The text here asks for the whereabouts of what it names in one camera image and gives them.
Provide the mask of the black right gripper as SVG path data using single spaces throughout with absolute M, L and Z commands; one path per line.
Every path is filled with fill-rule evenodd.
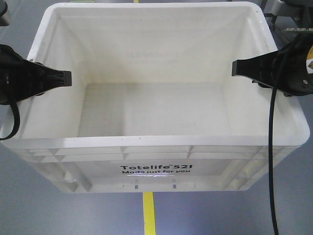
M 281 70 L 277 89 L 286 96 L 313 93 L 313 35 L 299 34 L 282 49 L 232 62 L 232 76 L 243 76 L 272 88 Z

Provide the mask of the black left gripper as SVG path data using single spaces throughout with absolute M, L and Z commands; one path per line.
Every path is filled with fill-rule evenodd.
M 72 86 L 72 74 L 67 70 L 55 70 L 39 62 L 22 58 L 10 46 L 0 46 L 0 103 L 8 105 L 4 86 L 16 101 L 44 94 L 46 91 Z

